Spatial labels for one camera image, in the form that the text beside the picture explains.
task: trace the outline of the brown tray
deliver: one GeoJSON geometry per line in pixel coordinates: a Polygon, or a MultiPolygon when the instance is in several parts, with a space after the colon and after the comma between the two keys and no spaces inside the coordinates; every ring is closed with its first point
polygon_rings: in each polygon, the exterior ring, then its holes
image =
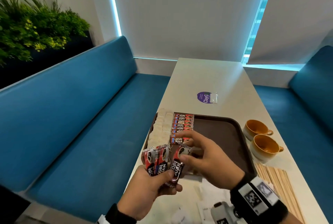
{"type": "MultiPolygon", "coordinates": [[[[154,117],[149,134],[153,130],[153,124],[155,123],[156,118],[157,114],[154,117]]],[[[244,134],[237,121],[227,117],[195,114],[194,130],[219,145],[227,156],[243,171],[257,175],[244,134]]],[[[171,145],[171,153],[169,155],[170,158],[172,158],[174,151],[175,148],[171,145]]],[[[196,171],[192,170],[186,171],[186,173],[200,175],[196,171]]]]}

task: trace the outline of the person's left hand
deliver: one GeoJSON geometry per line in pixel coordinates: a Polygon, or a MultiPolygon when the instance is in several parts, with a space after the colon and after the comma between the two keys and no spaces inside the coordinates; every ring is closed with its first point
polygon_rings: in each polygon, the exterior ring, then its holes
{"type": "Polygon", "coordinates": [[[135,171],[126,191],[117,204],[118,210],[136,220],[142,220],[152,208],[152,204],[161,195],[175,195],[183,187],[177,184],[176,188],[160,187],[173,178],[173,170],[167,170],[157,176],[151,177],[140,165],[135,171]]]}

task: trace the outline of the mug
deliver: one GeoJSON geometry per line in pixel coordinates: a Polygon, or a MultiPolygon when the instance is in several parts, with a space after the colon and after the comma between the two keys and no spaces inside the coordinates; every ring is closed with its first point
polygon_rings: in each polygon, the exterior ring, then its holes
{"type": "Polygon", "coordinates": [[[266,163],[283,151],[283,147],[267,135],[256,135],[250,143],[250,150],[257,159],[266,163]]]}
{"type": "Polygon", "coordinates": [[[272,135],[273,131],[268,129],[268,127],[265,124],[263,124],[261,121],[248,120],[243,128],[243,133],[247,139],[253,141],[253,138],[256,135],[259,134],[272,135]]]}

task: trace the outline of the planter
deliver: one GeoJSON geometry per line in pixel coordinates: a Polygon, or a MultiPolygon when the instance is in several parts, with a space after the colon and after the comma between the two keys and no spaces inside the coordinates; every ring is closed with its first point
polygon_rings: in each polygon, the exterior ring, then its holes
{"type": "Polygon", "coordinates": [[[32,61],[29,62],[18,59],[7,60],[4,67],[0,66],[0,89],[93,48],[88,31],[86,35],[88,37],[71,37],[65,49],[44,49],[41,52],[32,50],[32,61]]]}

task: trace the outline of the blue bench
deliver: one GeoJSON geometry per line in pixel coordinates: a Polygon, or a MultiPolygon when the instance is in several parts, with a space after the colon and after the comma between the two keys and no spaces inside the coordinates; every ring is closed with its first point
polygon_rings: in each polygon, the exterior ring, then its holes
{"type": "Polygon", "coordinates": [[[333,47],[294,76],[290,89],[255,86],[329,223],[333,223],[333,47]]]}
{"type": "Polygon", "coordinates": [[[95,222],[123,194],[170,77],[125,37],[0,91],[0,184],[95,222]]]}

